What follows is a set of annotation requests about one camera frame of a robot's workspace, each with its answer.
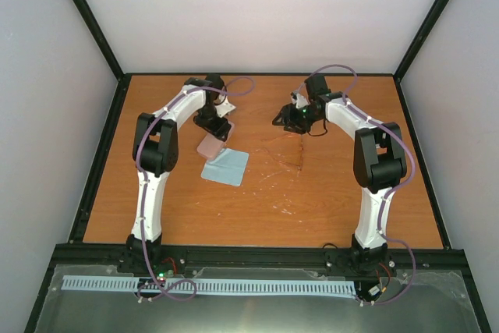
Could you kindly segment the pink glasses case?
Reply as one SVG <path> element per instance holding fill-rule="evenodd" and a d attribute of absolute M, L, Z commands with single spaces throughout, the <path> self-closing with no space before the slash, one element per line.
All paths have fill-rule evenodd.
<path fill-rule="evenodd" d="M 203 138 L 196 149 L 196 152 L 202 158 L 206 159 L 207 161 L 213 161 L 222 152 L 222 150 L 225 148 L 226 143 L 231 138 L 235 128 L 235 124 L 233 122 L 229 121 L 228 124 L 231 126 L 231 128 L 228 131 L 227 140 L 219 140 L 209 133 Z"/>

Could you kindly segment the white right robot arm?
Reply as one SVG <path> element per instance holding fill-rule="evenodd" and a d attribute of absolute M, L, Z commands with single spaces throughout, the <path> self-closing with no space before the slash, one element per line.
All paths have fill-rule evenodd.
<path fill-rule="evenodd" d="M 379 122 L 353 104 L 344 92 L 329 89 L 323 75 L 308 77 L 306 96 L 291 92 L 291 102 L 272 120 L 296 134 L 309 133 L 316 122 L 336 125 L 354 142 L 353 173 L 361 187 L 359 223 L 352 235 L 346 264 L 365 274 L 388 258 L 388 214 L 395 192 L 403 185 L 407 161 L 414 161 L 395 122 Z"/>

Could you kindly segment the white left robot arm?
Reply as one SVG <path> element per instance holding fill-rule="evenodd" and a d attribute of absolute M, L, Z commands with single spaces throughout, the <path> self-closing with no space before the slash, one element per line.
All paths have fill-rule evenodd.
<path fill-rule="evenodd" d="M 179 130 L 189 119 L 213 140 L 210 156 L 216 156 L 233 129 L 217 110 L 225 82 L 210 73 L 204 79 L 189 78 L 179 93 L 162 109 L 139 115 L 133 142 L 133 160 L 139 179 L 136 218 L 126 240 L 134 261 L 143 271 L 156 271 L 162 263 L 161 210 L 167 179 L 179 159 Z"/>

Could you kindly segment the light blue cleaning cloth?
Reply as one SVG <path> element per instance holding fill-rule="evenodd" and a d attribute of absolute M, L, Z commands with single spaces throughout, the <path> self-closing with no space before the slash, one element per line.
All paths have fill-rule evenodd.
<path fill-rule="evenodd" d="M 230 186 L 241 186 L 249 154 L 224 148 L 212 161 L 207 161 L 201 177 L 208 181 Z"/>

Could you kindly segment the clear acrylic cover sheet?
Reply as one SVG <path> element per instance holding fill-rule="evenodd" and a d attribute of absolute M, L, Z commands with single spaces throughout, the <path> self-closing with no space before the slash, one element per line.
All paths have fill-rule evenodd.
<path fill-rule="evenodd" d="M 400 271 L 355 282 L 353 298 L 63 291 L 65 275 L 136 277 L 112 266 L 58 266 L 31 332 L 478 332 L 458 271 Z M 348 281 L 299 269 L 205 267 L 197 279 Z"/>

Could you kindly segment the thin brown frame glasses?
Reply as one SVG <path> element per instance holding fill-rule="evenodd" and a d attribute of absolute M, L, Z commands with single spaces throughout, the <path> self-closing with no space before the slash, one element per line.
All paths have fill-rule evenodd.
<path fill-rule="evenodd" d="M 294 133 L 261 140 L 257 149 L 265 153 L 272 161 L 287 169 L 301 172 L 303 169 L 303 136 Z"/>

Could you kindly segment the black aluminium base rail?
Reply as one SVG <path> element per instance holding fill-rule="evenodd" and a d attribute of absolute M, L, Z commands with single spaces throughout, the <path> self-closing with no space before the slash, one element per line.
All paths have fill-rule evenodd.
<path fill-rule="evenodd" d="M 371 265 L 355 268 L 347 249 L 272 248 L 223 246 L 161 246 L 160 255 L 152 260 L 155 272 L 176 269 L 180 275 L 192 276 L 205 267 L 221 268 L 284 268 L 315 271 L 319 275 L 348 279 L 372 278 L 383 268 L 376 260 Z M 73 243 L 55 247 L 49 262 L 57 265 L 113 265 L 122 273 L 145 275 L 143 256 L 124 245 Z"/>

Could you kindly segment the black frame post left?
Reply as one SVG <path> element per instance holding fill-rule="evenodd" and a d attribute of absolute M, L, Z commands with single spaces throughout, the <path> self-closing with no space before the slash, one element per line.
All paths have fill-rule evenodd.
<path fill-rule="evenodd" d="M 110 44 L 104 32 L 101 29 L 89 3 L 87 0 L 72 0 L 74 6 L 76 7 L 78 13 L 80 14 L 83 22 L 87 26 L 87 29 L 90 31 L 91 36 L 93 37 L 95 43 L 98 46 L 104 60 L 106 61 L 109 69 L 111 70 L 113 76 L 120 80 L 124 77 L 125 73 L 123 72 L 117 58 L 115 57 L 114 52 L 111 49 Z"/>

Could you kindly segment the black frame post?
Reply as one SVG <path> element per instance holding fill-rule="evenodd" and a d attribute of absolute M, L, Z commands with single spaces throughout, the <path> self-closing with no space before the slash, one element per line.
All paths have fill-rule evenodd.
<path fill-rule="evenodd" d="M 87 29 L 90 31 L 91 36 L 93 37 L 95 43 L 98 46 L 104 60 L 106 61 L 109 69 L 111 70 L 113 76 L 120 80 L 124 77 L 125 73 L 123 72 L 117 58 L 115 57 L 114 52 L 111 49 L 110 44 L 104 32 L 101 29 L 89 3 L 87 0 L 72 0 L 74 6 L 76 7 L 78 13 L 80 14 L 83 22 L 87 26 Z"/>
<path fill-rule="evenodd" d="M 405 74 L 409 71 L 410 66 L 415 61 L 426 39 L 430 36 L 432 29 L 437 24 L 442 13 L 451 0 L 434 0 L 428 13 L 424 17 L 419 29 L 407 48 L 402 60 L 398 64 L 395 73 L 393 74 L 396 83 L 401 83 Z"/>

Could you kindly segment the black frame post right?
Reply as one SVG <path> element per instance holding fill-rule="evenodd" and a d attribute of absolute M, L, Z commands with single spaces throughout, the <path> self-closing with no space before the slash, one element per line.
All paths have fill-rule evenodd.
<path fill-rule="evenodd" d="M 409 71 L 410 66 L 415 61 L 426 39 L 430 36 L 432 29 L 437 24 L 442 13 L 451 0 L 434 0 L 428 13 L 424 17 L 419 29 L 407 48 L 402 60 L 398 64 L 395 73 L 393 74 L 396 83 L 401 83 L 405 74 Z"/>

